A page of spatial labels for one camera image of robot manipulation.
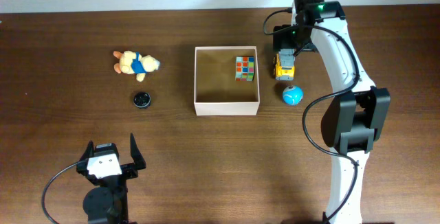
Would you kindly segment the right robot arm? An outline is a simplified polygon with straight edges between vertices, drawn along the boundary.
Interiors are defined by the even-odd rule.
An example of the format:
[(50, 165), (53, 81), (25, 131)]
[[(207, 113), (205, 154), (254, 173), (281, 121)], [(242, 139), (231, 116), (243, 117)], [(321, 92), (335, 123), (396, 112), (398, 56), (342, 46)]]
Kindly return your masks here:
[(274, 62), (294, 60), (302, 52), (320, 54), (332, 92), (305, 108), (304, 114), (323, 100), (331, 103), (320, 129), (331, 156), (331, 192), (323, 223), (361, 223), (360, 200), (366, 163), (380, 138), (391, 103), (386, 88), (378, 88), (365, 72), (348, 32), (347, 18), (338, 1), (294, 0), (286, 10), (289, 25), (274, 27)]

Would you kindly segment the multicoloured puzzle cube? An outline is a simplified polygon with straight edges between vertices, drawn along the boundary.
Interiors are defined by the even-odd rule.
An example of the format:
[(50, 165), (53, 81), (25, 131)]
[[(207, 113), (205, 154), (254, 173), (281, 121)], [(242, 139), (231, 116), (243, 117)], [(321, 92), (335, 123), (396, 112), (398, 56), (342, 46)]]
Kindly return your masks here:
[(255, 57), (237, 56), (235, 62), (235, 80), (252, 82), (255, 76)]

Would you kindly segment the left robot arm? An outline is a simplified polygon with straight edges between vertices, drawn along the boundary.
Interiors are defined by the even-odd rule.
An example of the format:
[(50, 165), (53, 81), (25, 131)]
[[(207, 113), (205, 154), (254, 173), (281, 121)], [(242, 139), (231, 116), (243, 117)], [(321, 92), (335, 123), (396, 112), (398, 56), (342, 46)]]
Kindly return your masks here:
[(121, 164), (116, 144), (95, 146), (89, 142), (82, 154), (76, 172), (95, 187), (83, 199), (82, 208), (88, 223), (130, 223), (127, 181), (138, 177), (146, 162), (130, 134), (131, 163)]

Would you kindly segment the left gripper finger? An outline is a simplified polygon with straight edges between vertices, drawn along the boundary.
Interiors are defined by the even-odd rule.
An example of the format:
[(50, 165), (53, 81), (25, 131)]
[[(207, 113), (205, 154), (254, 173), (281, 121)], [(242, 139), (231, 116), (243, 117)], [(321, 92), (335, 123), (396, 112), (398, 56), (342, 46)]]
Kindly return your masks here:
[(82, 154), (80, 160), (81, 161), (86, 161), (88, 160), (90, 157), (94, 156), (94, 143), (92, 141), (89, 141), (84, 153)]
[(133, 163), (135, 164), (135, 167), (137, 170), (143, 170), (146, 168), (146, 162), (138, 148), (138, 145), (136, 143), (134, 134), (130, 134), (130, 153), (131, 158), (133, 159)]

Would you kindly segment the yellow grey toy truck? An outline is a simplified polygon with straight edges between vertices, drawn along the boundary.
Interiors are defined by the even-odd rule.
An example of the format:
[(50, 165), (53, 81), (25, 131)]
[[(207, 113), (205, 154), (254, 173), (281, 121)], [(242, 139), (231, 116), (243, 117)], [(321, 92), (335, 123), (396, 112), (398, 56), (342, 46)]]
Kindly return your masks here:
[(294, 49), (281, 49), (274, 57), (275, 79), (292, 81), (295, 74), (294, 62)]

